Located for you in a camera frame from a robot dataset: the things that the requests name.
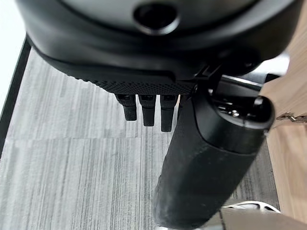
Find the white floor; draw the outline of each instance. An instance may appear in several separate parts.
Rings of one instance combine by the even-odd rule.
[[[0,112],[23,46],[25,29],[14,0],[0,1]]]

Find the hinge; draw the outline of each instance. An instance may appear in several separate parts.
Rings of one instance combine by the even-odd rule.
[[[277,120],[290,120],[293,123],[307,123],[307,113],[302,114],[301,116],[295,117],[293,113],[284,113],[283,115],[279,116]]]

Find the black plastic housing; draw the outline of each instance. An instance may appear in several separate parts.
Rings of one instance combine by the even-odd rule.
[[[261,0],[221,24],[162,37],[104,26],[59,0],[17,3],[32,43],[60,71],[112,93],[170,95],[189,94],[206,65],[229,62],[236,74],[280,54],[303,0]]]
[[[201,89],[184,104],[155,191],[155,221],[171,229],[195,229],[221,208],[256,158],[275,118],[266,98],[262,121],[223,115]]]

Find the wooden surface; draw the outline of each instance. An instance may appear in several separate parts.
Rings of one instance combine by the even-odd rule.
[[[265,84],[262,95],[269,97],[275,106],[276,116],[293,112],[295,116],[307,113],[307,2],[290,46],[290,67],[285,77]],[[276,126],[289,121],[276,122]]]
[[[0,161],[0,229],[153,230],[172,137],[159,109],[155,120],[143,127],[138,104],[138,121],[126,122],[114,95],[31,51]],[[238,200],[279,206],[266,144],[229,202]]]
[[[307,112],[307,2],[296,34],[288,48],[288,74],[269,82],[262,94],[274,102],[277,116]],[[277,121],[268,138],[281,210],[307,223],[307,132],[306,125]]]
[[[268,145],[281,211],[307,223],[307,127],[279,126]]]

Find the gray striped carpet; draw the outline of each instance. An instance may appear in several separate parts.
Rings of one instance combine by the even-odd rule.
[[[158,109],[155,120],[143,127],[138,107],[126,122],[114,95],[31,51],[0,161],[0,230],[154,230],[151,199],[172,136]],[[278,207],[266,145],[237,200]]]

